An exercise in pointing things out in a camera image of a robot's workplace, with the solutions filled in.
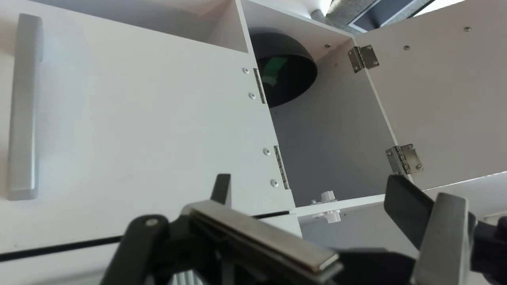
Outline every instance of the silver handle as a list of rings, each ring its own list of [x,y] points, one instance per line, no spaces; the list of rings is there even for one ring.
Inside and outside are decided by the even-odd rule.
[[[34,94],[42,56],[42,21],[20,15],[15,35],[14,83],[7,151],[7,200],[36,197]]]

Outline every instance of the hinge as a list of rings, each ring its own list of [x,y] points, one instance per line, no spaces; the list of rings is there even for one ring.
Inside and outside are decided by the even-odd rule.
[[[386,159],[389,160],[391,170],[396,175],[416,175],[423,172],[423,164],[416,156],[413,145],[394,146],[385,151]]]
[[[375,51],[370,45],[354,46],[353,50],[348,51],[348,59],[354,73],[364,69],[369,70],[380,65],[377,61]]]

